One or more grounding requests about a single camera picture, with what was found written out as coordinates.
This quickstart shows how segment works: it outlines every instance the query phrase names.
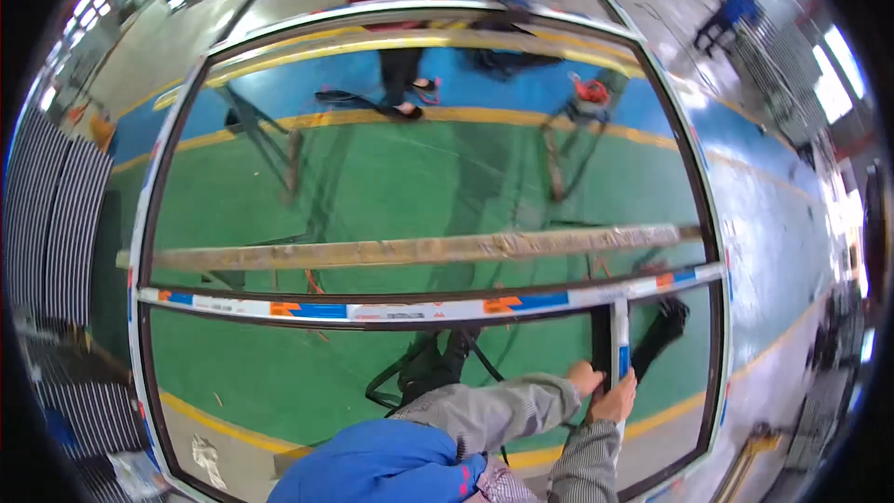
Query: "glass pane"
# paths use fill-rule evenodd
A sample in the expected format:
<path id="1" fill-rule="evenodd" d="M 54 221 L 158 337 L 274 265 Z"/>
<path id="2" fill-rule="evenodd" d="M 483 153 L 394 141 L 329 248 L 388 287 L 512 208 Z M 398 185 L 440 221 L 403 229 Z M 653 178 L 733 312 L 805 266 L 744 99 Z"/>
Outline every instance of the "glass pane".
<path id="1" fill-rule="evenodd" d="M 671 126 L 630 51 L 527 29 L 559 46 L 584 43 L 593 64 L 454 48 L 290 61 L 294 50 L 308 46 L 302 42 L 240 62 L 241 75 L 232 79 L 217 76 L 226 74 L 224 67 L 213 69 L 214 85 L 197 96 L 173 157 L 156 251 L 697 225 Z M 357 31 L 343 35 L 362 39 Z M 426 114 L 412 125 L 382 114 L 388 108 L 382 78 L 390 77 L 393 59 L 407 54 L 421 55 L 419 75 L 440 83 L 437 95 L 399 86 L 399 97 Z M 492 56 L 522 64 L 509 77 L 501 68 L 491 70 Z M 569 107 L 576 85 L 585 84 L 604 97 Z M 334 91 L 358 97 L 342 102 L 315 96 Z M 574 111 L 581 105 L 600 110 L 587 117 Z M 570 114 L 583 121 L 576 129 Z M 547 141 L 555 145 L 558 184 L 548 170 Z M 654 183 L 663 184 L 664 195 L 647 204 L 630 201 Z M 564 200 L 555 202 L 556 194 Z M 646 255 L 672 267 L 704 261 L 699 241 L 654 252 L 606 252 L 605 269 L 595 255 L 582 254 L 204 273 L 182 272 L 159 259 L 153 281 L 299 294 L 469 291 L 622 276 L 635 272 Z"/>

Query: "wooden board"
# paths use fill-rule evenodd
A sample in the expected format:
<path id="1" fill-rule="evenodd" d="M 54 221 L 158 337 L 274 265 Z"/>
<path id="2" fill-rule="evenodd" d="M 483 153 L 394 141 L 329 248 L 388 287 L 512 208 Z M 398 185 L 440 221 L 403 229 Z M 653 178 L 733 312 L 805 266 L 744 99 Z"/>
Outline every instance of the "wooden board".
<path id="1" fill-rule="evenodd" d="M 204 272 L 467 263 L 669 246 L 700 240 L 698 226 L 557 229 L 454 238 L 171 249 L 156 252 L 152 265 L 184 272 Z M 119 267 L 126 268 L 128 251 L 119 252 L 116 262 Z"/>

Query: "blue shirt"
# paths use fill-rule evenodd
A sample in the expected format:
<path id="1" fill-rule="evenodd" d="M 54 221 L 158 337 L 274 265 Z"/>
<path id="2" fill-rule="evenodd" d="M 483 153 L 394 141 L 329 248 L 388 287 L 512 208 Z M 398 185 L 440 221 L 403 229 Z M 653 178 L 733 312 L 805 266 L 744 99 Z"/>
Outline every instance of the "blue shirt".
<path id="1" fill-rule="evenodd" d="M 472 496 L 484 455 L 457 461 L 450 435 L 403 420 L 363 421 L 295 462 L 267 503 L 458 503 Z"/>
<path id="2" fill-rule="evenodd" d="M 757 3 L 754 0 L 726 0 L 721 6 L 721 15 L 731 24 L 735 24 L 743 16 L 754 23 L 758 15 Z"/>

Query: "blue protective tape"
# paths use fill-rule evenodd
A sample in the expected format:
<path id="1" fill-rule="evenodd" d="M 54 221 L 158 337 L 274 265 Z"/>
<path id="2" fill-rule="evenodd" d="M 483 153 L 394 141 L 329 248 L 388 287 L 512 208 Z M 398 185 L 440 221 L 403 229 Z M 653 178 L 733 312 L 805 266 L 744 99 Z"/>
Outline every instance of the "blue protective tape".
<path id="1" fill-rule="evenodd" d="M 627 377 L 630 371 L 630 346 L 618 348 L 618 379 Z"/>
<path id="2" fill-rule="evenodd" d="M 289 309 L 296 317 L 314 317 L 317 319 L 347 319 L 348 306 L 331 306 L 329 304 L 302 303 L 298 309 Z"/>
<path id="3" fill-rule="evenodd" d="M 512 306 L 512 311 L 526 311 L 528 309 L 543 309 L 546 307 L 566 306 L 568 304 L 568 292 L 553 292 L 549 294 L 533 294 L 519 296 L 521 305 Z"/>
<path id="4" fill-rule="evenodd" d="M 696 279 L 696 271 L 695 270 L 677 272 L 676 274 L 673 275 L 673 281 L 675 283 L 682 282 L 682 281 L 685 281 L 688 279 Z"/>
<path id="5" fill-rule="evenodd" d="M 178 294 L 176 292 L 171 292 L 171 296 L 168 297 L 168 301 L 171 303 L 182 303 L 185 306 L 192 305 L 192 294 Z"/>

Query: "concrete floor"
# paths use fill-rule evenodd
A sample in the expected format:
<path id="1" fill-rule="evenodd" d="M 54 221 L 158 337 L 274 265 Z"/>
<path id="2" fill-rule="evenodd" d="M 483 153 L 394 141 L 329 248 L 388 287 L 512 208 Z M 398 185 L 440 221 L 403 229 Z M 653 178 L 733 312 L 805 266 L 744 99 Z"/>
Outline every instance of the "concrete floor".
<path id="1" fill-rule="evenodd" d="M 564 9 L 584 11 L 594 16 L 600 13 L 599 6 L 592 0 L 548 1 Z M 671 72 L 715 88 L 722 99 L 744 106 L 763 120 L 759 95 L 752 87 L 742 84 L 730 62 L 720 54 L 715 54 L 715 59 L 709 60 L 686 47 L 696 28 L 714 7 L 712 0 L 619 1 L 635 19 L 659 59 Z M 195 62 L 196 56 L 207 48 L 211 36 L 239 2 L 240 0 L 203 0 L 173 14 L 169 14 L 167 5 L 161 2 L 149 5 L 110 55 L 90 89 L 91 95 L 105 103 L 115 116 L 128 112 L 147 97 L 170 87 L 184 76 Z M 260 0 L 235 33 L 343 2 L 344 0 Z M 649 14 L 646 3 L 654 7 L 664 23 Z M 754 261 L 754 257 L 750 255 L 752 250 L 765 248 L 766 245 L 758 245 L 753 237 L 771 238 L 779 231 L 749 229 L 749 225 L 756 224 L 749 221 L 747 214 L 755 207 L 739 205 L 735 196 L 723 194 L 725 190 L 733 190 L 725 187 L 734 182 L 738 186 L 741 181 L 742 175 L 729 167 L 711 168 L 711 185 L 715 190 L 719 210 L 721 213 L 731 214 L 727 219 L 730 228 L 725 230 L 728 246 L 733 252 L 739 252 L 736 260 L 751 262 Z M 823 185 L 824 194 L 830 187 L 830 184 Z M 795 197 L 789 199 L 783 191 L 779 195 L 779 202 L 798 200 Z M 830 230 L 830 235 L 837 234 Z M 732 383 L 731 402 L 721 439 L 711 460 L 684 483 L 665 493 L 661 500 L 708 500 L 754 421 L 764 419 L 774 424 L 790 422 L 808 385 L 809 377 L 801 371 L 806 347 L 813 337 L 817 311 L 822 308 L 822 290 L 833 277 L 833 272 L 810 277 L 816 283 L 817 301 L 810 305 L 811 309 L 798 319 L 795 326 L 788 330 L 785 327 L 776 330 L 774 334 L 781 334 L 780 340 L 771 350 L 761 355 L 749 342 L 749 326 L 756 326 L 750 317 L 753 312 L 761 310 L 765 299 L 762 297 L 763 290 L 760 290 L 763 287 L 760 280 L 750 278 L 760 272 L 772 272 L 773 266 L 763 261 L 755 264 L 754 268 L 736 269 L 741 272 L 740 275 L 749 277 L 748 281 L 737 283 L 737 293 L 747 292 L 752 287 L 754 294 L 742 298 L 757 301 L 754 305 L 738 302 L 734 306 L 732 341 L 739 372 Z M 834 267 L 835 264 L 836 261 L 832 261 L 827 268 Z M 799 312 L 796 309 L 789 310 L 790 313 L 791 311 L 795 311 L 796 315 Z M 237 425 L 190 408 L 177 407 L 176 399 L 172 403 L 165 402 L 164 405 L 165 420 L 181 466 L 207 480 L 207 471 L 198 467 L 192 458 L 191 443 L 193 436 L 197 434 L 217 447 L 218 466 L 222 477 L 227 481 L 229 492 L 252 503 L 263 501 L 277 475 L 282 473 L 284 462 L 288 461 L 289 455 L 293 455 L 298 446 L 280 440 L 260 440 L 254 432 L 241 430 Z M 697 402 L 687 412 L 672 420 L 665 421 L 642 435 L 629 436 L 620 458 L 619 488 L 653 474 L 674 458 L 685 454 L 688 450 L 687 443 L 694 441 L 692 432 L 698 430 L 697 418 L 700 410 L 701 405 Z M 658 451 L 655 450 L 656 447 L 667 450 Z M 778 459 L 771 455 L 762 457 L 749 476 L 739 500 L 758 500 L 761 489 L 771 483 L 766 479 L 778 467 Z M 542 482 L 542 472 L 542 469 L 532 467 L 523 474 L 537 483 Z"/>

